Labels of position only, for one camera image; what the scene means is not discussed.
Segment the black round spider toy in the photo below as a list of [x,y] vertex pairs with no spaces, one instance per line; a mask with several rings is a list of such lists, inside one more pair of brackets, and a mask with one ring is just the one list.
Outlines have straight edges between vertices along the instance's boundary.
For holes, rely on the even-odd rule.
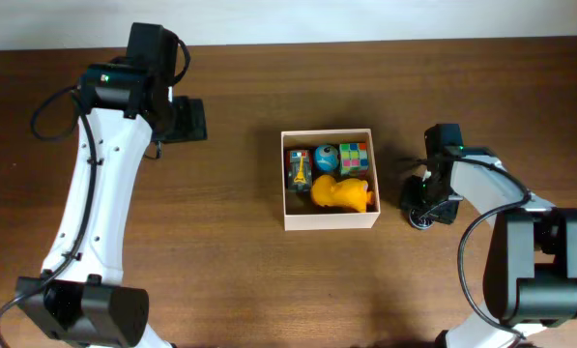
[[409,217],[409,224],[413,228],[416,228],[417,230],[426,230],[434,224],[434,221],[432,219],[428,219],[428,218],[414,219],[412,217]]

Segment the yellow toy animal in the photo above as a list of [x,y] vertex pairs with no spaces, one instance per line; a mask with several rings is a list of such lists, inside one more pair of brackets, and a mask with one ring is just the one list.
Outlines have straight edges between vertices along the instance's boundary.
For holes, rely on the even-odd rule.
[[374,204],[374,193],[368,182],[357,178],[336,181],[331,175],[322,175],[313,182],[310,195],[317,206],[352,209],[358,213],[365,213],[367,207]]

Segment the colourful puzzle cube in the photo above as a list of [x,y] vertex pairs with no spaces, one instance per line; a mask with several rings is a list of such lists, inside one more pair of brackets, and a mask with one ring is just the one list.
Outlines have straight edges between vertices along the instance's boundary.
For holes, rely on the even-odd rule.
[[342,176],[364,177],[369,170],[366,143],[341,143],[339,145],[339,159]]

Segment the blue white toy ball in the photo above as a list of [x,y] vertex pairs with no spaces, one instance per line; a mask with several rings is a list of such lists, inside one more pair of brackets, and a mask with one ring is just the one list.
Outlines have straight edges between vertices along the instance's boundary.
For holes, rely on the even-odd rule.
[[339,165],[338,150],[332,145],[318,146],[314,152],[314,164],[322,172],[333,172]]

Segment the grey red toy truck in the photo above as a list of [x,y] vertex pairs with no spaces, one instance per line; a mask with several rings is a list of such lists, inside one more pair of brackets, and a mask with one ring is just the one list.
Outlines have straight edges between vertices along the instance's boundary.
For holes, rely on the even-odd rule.
[[311,190],[312,164],[310,152],[306,149],[289,150],[286,152],[285,186],[294,192]]

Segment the pink cardboard box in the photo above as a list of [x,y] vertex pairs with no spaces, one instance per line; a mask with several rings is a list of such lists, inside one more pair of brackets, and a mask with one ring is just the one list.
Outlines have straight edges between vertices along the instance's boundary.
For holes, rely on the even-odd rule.
[[[318,146],[332,145],[339,153],[341,143],[366,143],[369,156],[369,170],[364,177],[342,176],[340,164],[333,172],[322,172],[314,164],[314,152]],[[286,152],[289,150],[306,149],[311,155],[312,181],[322,175],[333,176],[336,181],[357,178],[368,182],[369,189],[374,193],[374,204],[367,207],[365,213],[352,209],[321,207],[313,203],[310,191],[294,192],[285,186]],[[289,230],[321,230],[321,229],[351,229],[370,228],[380,215],[380,197],[376,173],[374,147],[371,130],[294,130],[281,134],[282,154],[282,193],[284,229]]]

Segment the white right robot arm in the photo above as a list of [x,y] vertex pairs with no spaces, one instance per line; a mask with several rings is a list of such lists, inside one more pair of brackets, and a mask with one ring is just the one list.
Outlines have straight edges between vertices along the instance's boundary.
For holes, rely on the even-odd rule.
[[[527,337],[577,319],[577,208],[558,208],[512,176],[486,147],[467,147],[456,124],[424,133],[425,171],[405,183],[400,208],[425,230],[452,224],[462,201],[478,212],[456,255],[462,292],[472,309],[462,324],[438,334],[437,347],[522,347]],[[473,298],[465,250],[483,222],[492,228],[482,279]]]

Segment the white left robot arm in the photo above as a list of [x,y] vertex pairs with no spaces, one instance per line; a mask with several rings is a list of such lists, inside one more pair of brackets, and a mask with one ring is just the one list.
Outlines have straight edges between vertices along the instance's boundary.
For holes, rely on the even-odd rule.
[[93,64],[69,88],[79,130],[65,212],[37,277],[13,303],[49,338],[73,347],[161,347],[148,293],[123,285],[123,242],[136,174],[149,146],[203,140],[201,100],[173,87],[190,58],[158,24],[134,23],[126,53]]

